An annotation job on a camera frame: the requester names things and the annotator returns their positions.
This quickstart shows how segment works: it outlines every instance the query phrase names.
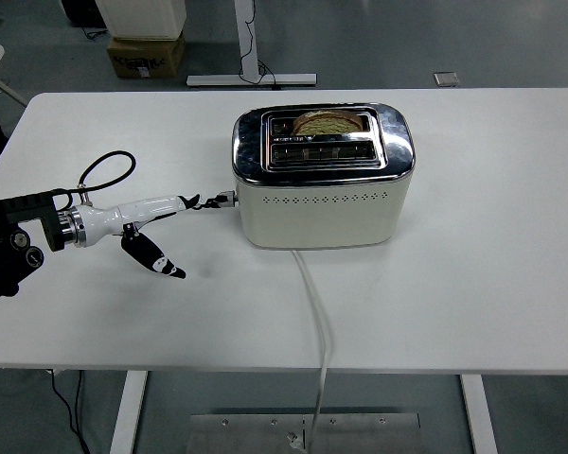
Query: table leg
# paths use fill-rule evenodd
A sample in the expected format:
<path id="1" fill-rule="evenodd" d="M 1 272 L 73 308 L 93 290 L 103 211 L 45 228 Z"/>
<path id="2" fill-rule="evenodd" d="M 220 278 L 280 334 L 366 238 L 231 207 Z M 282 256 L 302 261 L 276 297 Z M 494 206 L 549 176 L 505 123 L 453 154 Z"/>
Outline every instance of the table leg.
<path id="1" fill-rule="evenodd" d="M 481 375 L 461 375 L 465 408 L 475 454 L 497 454 Z"/>
<path id="2" fill-rule="evenodd" d="M 267 74 L 258 73 L 257 34 L 252 0 L 235 0 L 238 40 L 240 41 L 241 75 L 189 76 L 190 87 L 226 85 L 315 85 L 315 74 Z"/>
<path id="3" fill-rule="evenodd" d="M 110 454 L 132 454 L 148 371 L 129 371 L 122 391 Z"/>
<path id="4" fill-rule="evenodd" d="M 14 90 L 11 90 L 6 83 L 0 80 L 0 90 L 12 97 L 15 101 L 24 107 L 27 107 L 27 101 Z"/>

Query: power cord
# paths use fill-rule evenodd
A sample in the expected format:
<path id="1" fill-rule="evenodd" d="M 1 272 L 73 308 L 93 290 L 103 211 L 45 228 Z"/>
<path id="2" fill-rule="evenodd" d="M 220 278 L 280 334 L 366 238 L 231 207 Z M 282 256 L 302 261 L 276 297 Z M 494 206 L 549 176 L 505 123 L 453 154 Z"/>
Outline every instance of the power cord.
<path id="1" fill-rule="evenodd" d="M 78 417 L 78 413 L 79 413 L 78 402 L 79 402 L 79 398 L 80 398 L 80 387 L 81 387 L 81 384 L 82 384 L 83 371 L 78 371 L 78 387 L 77 387 L 77 390 L 76 390 L 76 402 L 74 404 L 74 418 L 72 418 L 72 409 L 69 406 L 69 403 L 57 391 L 57 387 L 55 386 L 55 371 L 53 369 L 49 369 L 49 371 L 50 371 L 50 381 L 51 381 L 51 384 L 52 384 L 52 387 L 53 387 L 53 391 L 55 392 L 55 394 L 61 399 L 61 401 L 67 407 L 67 413 L 69 414 L 69 428 L 70 428 L 70 430 L 72 432 L 74 432 L 76 437 L 78 437 L 78 442 L 80 443 L 80 448 L 82 449 L 82 452 L 84 454 L 91 454 L 91 451 L 88 448 L 88 445 L 84 441 L 84 437 L 82 437 L 82 430 L 80 428 L 80 419 Z"/>
<path id="2" fill-rule="evenodd" d="M 84 180 L 86 179 L 88 174 L 91 173 L 91 171 L 95 167 L 97 167 L 106 159 L 111 158 L 112 156 L 126 156 L 127 158 L 129 158 L 131 160 L 131 165 L 129 169 L 119 177 L 114 178 L 113 180 L 107 183 L 98 184 L 96 186 L 88 186 L 88 187 L 84 186 Z M 53 197 L 67 196 L 67 204 L 64 206 L 64 208 L 58 211 L 66 210 L 67 208 L 71 207 L 72 204 L 74 203 L 73 194 L 82 194 L 87 192 L 99 191 L 100 189 L 105 189 L 106 187 L 120 183 L 122 180 L 128 178 L 134 172 L 135 167 L 136 167 L 136 160 L 134 159 L 134 156 L 130 154 L 128 151 L 123 151 L 121 149 L 118 149 L 116 151 L 110 151 L 109 153 L 105 153 L 103 156 L 96 159 L 91 165 L 86 167 L 86 170 L 84 170 L 82 172 L 82 175 L 80 176 L 79 187 L 77 187 L 76 189 L 63 189 L 63 188 L 53 189 L 52 191 L 50 191 L 50 193 Z"/>
<path id="3" fill-rule="evenodd" d="M 322 364 L 320 366 L 320 383 L 318 386 L 318 394 L 315 402 L 315 410 L 313 413 L 313 421 L 311 422 L 311 432 L 310 432 L 310 440 L 306 444 L 306 449 L 301 449 L 297 447 L 297 449 L 305 452 L 306 454 L 311 454 L 311 447 L 313 441 L 315 439 L 315 432 L 317 428 L 317 421 L 318 416 L 320 415 L 320 411 L 322 409 L 322 402 L 324 400 L 324 388 L 326 385 L 326 374 L 328 371 L 328 366 L 330 364 L 330 354 L 332 350 L 332 341 L 330 339 L 330 333 L 328 329 L 328 322 L 326 319 L 326 314 L 324 312 L 324 305 L 322 303 L 322 299 L 318 294 L 317 289 L 315 288 L 315 284 L 311 279 L 311 275 L 309 270 L 307 269 L 307 265 L 305 264 L 305 260 L 299 251 L 291 251 L 293 254 L 294 260 L 301 271 L 301 275 L 303 276 L 303 282 L 305 283 L 305 288 L 310 295 L 310 302 L 311 302 L 311 309 L 313 309 L 313 316 L 316 321 L 316 325 L 318 331 L 320 333 L 320 341 L 322 343 Z"/>
<path id="4" fill-rule="evenodd" d="M 98 31 L 86 31 L 86 28 L 82 27 L 82 31 L 84 32 L 84 36 L 87 40 L 94 41 L 99 36 L 102 36 L 107 33 L 107 30 L 98 30 Z"/>
<path id="5" fill-rule="evenodd" d="M 263 80 L 263 78 L 269 73 L 272 75 L 272 77 L 274 78 L 274 85 L 273 88 L 276 89 L 277 83 L 275 82 L 275 74 L 272 72 L 271 69 L 269 69 L 269 67 L 262 62 L 261 60 L 257 60 L 258 63 L 258 73 L 260 74 L 260 79 L 256 82 L 253 82 L 251 80 L 245 79 L 242 76 L 242 61 L 248 57 L 251 52 L 253 51 L 253 43 L 255 42 L 255 35 L 253 35 L 253 32 L 250 28 L 250 25 L 255 21 L 255 17 L 257 15 L 257 5 L 255 4 L 255 0 L 253 0 L 253 17 L 250 21 L 244 21 L 244 23 L 246 24 L 246 28 L 248 28 L 248 34 L 250 35 L 250 48 L 248 49 L 248 52 L 246 52 L 244 55 L 242 55 L 240 57 L 240 70 L 238 71 L 238 77 L 240 79 L 242 79 L 244 82 L 253 84 L 253 85 L 259 85 L 261 83 L 261 81 Z"/>

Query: white box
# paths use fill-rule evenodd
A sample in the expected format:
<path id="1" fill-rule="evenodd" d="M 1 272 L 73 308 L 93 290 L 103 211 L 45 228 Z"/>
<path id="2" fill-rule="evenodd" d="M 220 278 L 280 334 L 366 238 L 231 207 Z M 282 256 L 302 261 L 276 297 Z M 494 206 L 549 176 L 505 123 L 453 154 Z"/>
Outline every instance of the white box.
<path id="1" fill-rule="evenodd" d="M 97 6 L 119 40 L 176 40 L 187 17 L 185 0 L 97 0 Z"/>

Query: toaster vent hole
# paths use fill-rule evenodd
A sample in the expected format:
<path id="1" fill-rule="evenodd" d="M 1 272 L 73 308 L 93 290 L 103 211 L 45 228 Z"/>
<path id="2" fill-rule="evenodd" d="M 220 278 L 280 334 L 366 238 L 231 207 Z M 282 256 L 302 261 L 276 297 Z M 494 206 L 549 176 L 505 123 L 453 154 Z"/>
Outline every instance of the toaster vent hole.
<path id="1" fill-rule="evenodd" d="M 373 192 L 371 194 L 365 193 L 362 195 L 358 195 L 358 194 L 353 194 L 351 196 L 349 196 L 348 194 L 343 194 L 342 196 L 332 196 L 331 198 L 328 196 L 322 196 L 322 197 L 304 197 L 304 198 L 298 198 L 298 197 L 284 197 L 284 198 L 279 198 L 279 197 L 273 197 L 273 198 L 269 198 L 269 197 L 263 197 L 263 202 L 264 203 L 294 203 L 294 204 L 298 204 L 298 203 L 329 203 L 329 202 L 346 202 L 346 201 L 367 201 L 368 199 L 372 199 L 373 201 L 377 200 L 378 198 L 381 199 L 385 199 L 387 198 L 387 192 L 383 191 L 382 193 L 378 193 L 378 192 Z"/>

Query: white cable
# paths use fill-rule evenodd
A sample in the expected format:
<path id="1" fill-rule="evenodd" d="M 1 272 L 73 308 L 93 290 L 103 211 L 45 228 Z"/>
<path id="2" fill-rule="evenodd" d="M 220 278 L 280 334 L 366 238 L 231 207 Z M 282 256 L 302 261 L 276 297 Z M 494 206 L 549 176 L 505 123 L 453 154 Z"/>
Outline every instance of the white cable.
<path id="1" fill-rule="evenodd" d="M 328 370 L 328 365 L 330 363 L 330 352 L 331 352 L 331 339 L 330 333 L 328 329 L 328 323 L 326 320 L 326 314 L 323 308 L 322 299 L 318 294 L 315 285 L 313 284 L 313 280 L 311 279 L 310 272 L 307 269 L 307 265 L 305 264 L 305 260 L 299 251 L 291 251 L 294 256 L 294 260 L 296 260 L 296 264 L 301 271 L 301 275 L 303 276 L 303 282 L 305 283 L 305 287 L 310 295 L 311 301 L 311 308 L 313 309 L 313 315 L 315 317 L 316 325 L 318 327 L 318 331 L 320 333 L 320 341 L 322 342 L 322 365 L 320 366 L 320 384 L 318 388 L 318 395 L 315 402 L 315 411 L 313 413 L 313 421 L 311 422 L 311 432 L 310 432 L 310 440 L 307 443 L 307 454 L 311 453 L 311 445 L 313 444 L 315 431 L 317 427 L 318 416 L 320 415 L 320 410 L 322 409 L 322 401 L 324 399 L 324 386 L 326 384 L 326 373 Z"/>

